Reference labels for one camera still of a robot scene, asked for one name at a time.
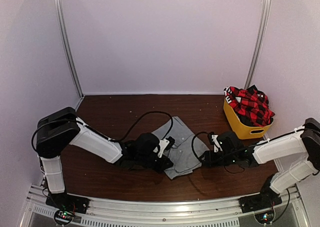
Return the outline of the grey long sleeve shirt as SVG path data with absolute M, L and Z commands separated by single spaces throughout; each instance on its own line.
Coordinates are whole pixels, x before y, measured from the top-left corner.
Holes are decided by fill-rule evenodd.
M 158 138 L 162 138 L 167 131 L 169 137 L 175 139 L 172 148 L 165 152 L 165 155 L 173 162 L 173 167 L 166 169 L 164 172 L 169 179 L 173 180 L 177 177 L 188 175 L 202 166 L 202 163 L 194 156 L 201 156 L 209 148 L 189 127 L 178 117 L 174 116 L 173 121 L 168 121 L 152 133 Z

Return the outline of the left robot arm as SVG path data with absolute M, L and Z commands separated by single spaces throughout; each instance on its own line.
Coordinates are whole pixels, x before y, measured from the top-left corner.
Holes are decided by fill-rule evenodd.
M 108 137 L 87 124 L 72 107 L 40 119 L 31 136 L 31 147 L 46 179 L 48 199 L 61 209 L 75 203 L 66 191 L 61 163 L 61 153 L 67 146 L 81 148 L 124 169 L 142 167 L 162 173 L 173 166 L 165 151 L 174 144 L 168 131 L 162 138 L 151 132 L 142 133 L 135 140 Z

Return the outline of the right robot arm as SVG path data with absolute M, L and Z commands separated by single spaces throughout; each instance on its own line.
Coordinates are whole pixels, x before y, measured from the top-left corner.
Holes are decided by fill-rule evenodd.
M 267 178 L 256 197 L 256 203 L 261 208 L 268 207 L 287 188 L 320 172 L 320 123 L 312 117 L 291 132 L 247 146 L 233 131 L 217 137 L 210 132 L 207 136 L 218 150 L 206 150 L 196 158 L 208 167 L 238 165 L 249 168 L 282 157 L 302 155 L 287 170 Z

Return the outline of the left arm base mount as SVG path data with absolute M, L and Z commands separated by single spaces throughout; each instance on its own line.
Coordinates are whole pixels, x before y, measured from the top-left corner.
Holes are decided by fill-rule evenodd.
M 86 214 L 90 200 L 86 197 L 80 197 L 64 193 L 50 193 L 46 198 L 46 205 L 55 207 L 62 211 L 71 213 Z

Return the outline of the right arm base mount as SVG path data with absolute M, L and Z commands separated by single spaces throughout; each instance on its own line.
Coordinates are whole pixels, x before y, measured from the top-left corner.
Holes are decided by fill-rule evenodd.
M 281 203 L 282 199 L 279 195 L 270 196 L 262 193 L 244 196 L 239 199 L 239 205 L 242 213 L 270 209 L 275 205 L 280 205 Z

